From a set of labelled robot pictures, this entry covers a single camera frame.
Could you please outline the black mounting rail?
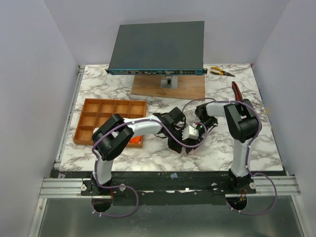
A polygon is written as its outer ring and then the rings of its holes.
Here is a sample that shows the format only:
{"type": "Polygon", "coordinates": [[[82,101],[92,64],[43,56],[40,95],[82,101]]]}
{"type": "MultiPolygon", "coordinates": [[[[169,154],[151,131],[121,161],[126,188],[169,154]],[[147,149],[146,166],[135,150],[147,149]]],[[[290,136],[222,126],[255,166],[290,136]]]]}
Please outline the black mounting rail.
{"type": "Polygon", "coordinates": [[[98,204],[114,205],[224,205],[226,198],[255,194],[254,180],[246,176],[233,181],[227,171],[114,171],[104,188],[93,177],[84,178],[81,195],[98,204]]]}

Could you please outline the wooden base board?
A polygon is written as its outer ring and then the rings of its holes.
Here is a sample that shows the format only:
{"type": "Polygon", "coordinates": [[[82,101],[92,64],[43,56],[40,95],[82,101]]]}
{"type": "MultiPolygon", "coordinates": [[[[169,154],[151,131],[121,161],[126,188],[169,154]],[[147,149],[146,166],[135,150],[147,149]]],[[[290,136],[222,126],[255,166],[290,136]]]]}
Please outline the wooden base board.
{"type": "Polygon", "coordinates": [[[205,97],[205,76],[135,76],[132,95],[195,100],[205,97]]]}

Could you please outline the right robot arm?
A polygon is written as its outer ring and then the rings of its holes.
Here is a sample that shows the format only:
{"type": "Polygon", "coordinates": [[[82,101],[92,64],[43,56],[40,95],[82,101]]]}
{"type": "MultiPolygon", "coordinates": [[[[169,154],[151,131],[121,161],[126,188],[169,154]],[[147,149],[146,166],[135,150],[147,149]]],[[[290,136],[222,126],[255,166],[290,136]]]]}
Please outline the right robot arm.
{"type": "Polygon", "coordinates": [[[187,126],[182,132],[182,140],[189,146],[202,142],[206,130],[217,124],[217,117],[226,119],[229,133],[234,139],[233,162],[228,171],[227,187],[230,192],[239,193],[251,183],[248,160],[251,143],[262,128],[259,116],[248,99],[205,103],[197,106],[195,115],[201,124],[187,126]]]}

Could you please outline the yellow handled pliers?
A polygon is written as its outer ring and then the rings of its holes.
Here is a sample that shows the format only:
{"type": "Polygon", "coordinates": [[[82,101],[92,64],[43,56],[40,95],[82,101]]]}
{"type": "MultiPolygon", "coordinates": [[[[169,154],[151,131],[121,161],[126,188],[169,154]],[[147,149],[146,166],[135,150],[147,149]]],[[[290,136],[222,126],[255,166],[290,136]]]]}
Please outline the yellow handled pliers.
{"type": "Polygon", "coordinates": [[[235,77],[235,75],[214,66],[210,67],[210,73],[217,76],[235,77]]]}

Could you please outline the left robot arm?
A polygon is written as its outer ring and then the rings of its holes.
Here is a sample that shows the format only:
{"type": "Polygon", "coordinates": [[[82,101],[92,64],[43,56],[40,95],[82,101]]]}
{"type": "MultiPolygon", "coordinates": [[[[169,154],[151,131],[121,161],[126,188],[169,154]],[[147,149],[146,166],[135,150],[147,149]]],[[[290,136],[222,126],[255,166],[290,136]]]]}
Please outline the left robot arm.
{"type": "Polygon", "coordinates": [[[132,138],[144,135],[163,134],[167,138],[168,148],[181,153],[182,131],[186,117],[177,107],[168,113],[154,113],[143,118],[123,118],[112,115],[92,135],[92,152],[96,155],[93,170],[93,190],[104,195],[109,191],[112,179],[113,161],[125,149],[132,138]]]}

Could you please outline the pink navy-trimmed underwear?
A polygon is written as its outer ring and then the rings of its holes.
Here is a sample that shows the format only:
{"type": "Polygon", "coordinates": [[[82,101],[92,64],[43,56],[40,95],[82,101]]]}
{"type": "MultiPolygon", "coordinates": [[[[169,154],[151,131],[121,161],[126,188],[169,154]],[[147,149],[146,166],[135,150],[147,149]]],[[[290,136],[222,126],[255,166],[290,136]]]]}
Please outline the pink navy-trimmed underwear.
{"type": "Polygon", "coordinates": [[[185,155],[193,155],[195,148],[183,147],[182,150],[183,150],[183,154],[185,154],[185,155]]]}

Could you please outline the brown compartment tray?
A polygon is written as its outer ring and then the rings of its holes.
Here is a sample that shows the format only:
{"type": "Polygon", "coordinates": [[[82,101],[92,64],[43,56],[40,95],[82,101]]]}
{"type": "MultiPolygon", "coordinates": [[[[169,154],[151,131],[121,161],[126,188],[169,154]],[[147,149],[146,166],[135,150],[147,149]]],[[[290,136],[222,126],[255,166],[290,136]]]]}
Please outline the brown compartment tray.
{"type": "Polygon", "coordinates": [[[143,100],[92,99],[84,101],[73,141],[77,145],[93,145],[94,129],[103,125],[112,115],[139,119],[146,116],[147,102],[143,100]]]}

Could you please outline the red black utility knife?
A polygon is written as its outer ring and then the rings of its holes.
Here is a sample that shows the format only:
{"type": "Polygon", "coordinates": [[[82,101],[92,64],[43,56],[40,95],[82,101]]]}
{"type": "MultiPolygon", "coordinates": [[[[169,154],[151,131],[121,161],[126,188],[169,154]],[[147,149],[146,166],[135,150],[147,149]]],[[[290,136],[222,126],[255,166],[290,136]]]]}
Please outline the red black utility knife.
{"type": "Polygon", "coordinates": [[[235,95],[235,100],[242,101],[243,96],[242,96],[241,91],[240,91],[240,89],[235,81],[232,82],[232,90],[233,90],[234,95],[235,95]]]}

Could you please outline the orange rolled cloth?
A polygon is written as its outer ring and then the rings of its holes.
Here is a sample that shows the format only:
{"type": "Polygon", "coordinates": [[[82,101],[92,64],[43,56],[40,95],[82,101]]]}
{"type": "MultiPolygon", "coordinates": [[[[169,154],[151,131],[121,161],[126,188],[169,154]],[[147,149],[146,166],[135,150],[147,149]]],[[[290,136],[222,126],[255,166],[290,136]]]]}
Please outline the orange rolled cloth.
{"type": "Polygon", "coordinates": [[[129,142],[132,144],[138,144],[141,142],[141,140],[142,140],[142,136],[137,136],[137,137],[131,138],[129,142]]]}

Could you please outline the grey metal stand bracket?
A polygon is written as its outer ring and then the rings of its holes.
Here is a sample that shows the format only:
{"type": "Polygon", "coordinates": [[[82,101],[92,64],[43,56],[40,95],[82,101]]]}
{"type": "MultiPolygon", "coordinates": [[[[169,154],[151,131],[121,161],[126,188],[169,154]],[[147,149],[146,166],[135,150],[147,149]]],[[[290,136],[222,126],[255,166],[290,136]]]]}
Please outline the grey metal stand bracket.
{"type": "Polygon", "coordinates": [[[161,88],[177,89],[178,77],[177,76],[163,76],[160,83],[161,88]]]}

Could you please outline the aluminium frame rail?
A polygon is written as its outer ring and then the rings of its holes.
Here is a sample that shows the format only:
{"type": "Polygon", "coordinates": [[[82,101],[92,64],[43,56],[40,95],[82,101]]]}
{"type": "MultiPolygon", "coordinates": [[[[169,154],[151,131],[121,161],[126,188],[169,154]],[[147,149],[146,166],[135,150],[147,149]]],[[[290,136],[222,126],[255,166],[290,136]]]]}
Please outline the aluminium frame rail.
{"type": "Polygon", "coordinates": [[[42,181],[39,198],[59,198],[59,197],[66,197],[66,195],[69,193],[69,191],[66,191],[66,189],[70,189],[71,184],[66,184],[64,181],[65,175],[59,173],[59,167],[62,161],[62,155],[64,151],[65,144],[67,142],[68,138],[68,132],[70,129],[74,108],[76,105],[77,97],[79,94],[79,89],[82,81],[82,77],[84,74],[85,65],[79,65],[78,66],[78,74],[76,78],[75,88],[72,94],[72,98],[70,101],[68,113],[66,116],[66,122],[63,128],[63,133],[61,136],[60,143],[58,145],[57,154],[54,160],[53,169],[52,171],[57,171],[57,178],[44,178],[42,181]]]}

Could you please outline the network switch grey blue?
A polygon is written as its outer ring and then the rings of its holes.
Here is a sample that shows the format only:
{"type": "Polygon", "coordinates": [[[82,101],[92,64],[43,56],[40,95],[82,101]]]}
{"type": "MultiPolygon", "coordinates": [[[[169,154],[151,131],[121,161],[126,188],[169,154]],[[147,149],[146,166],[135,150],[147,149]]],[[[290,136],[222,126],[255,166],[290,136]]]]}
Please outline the network switch grey blue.
{"type": "Polygon", "coordinates": [[[202,76],[203,47],[204,21],[120,25],[106,72],[202,76]]]}

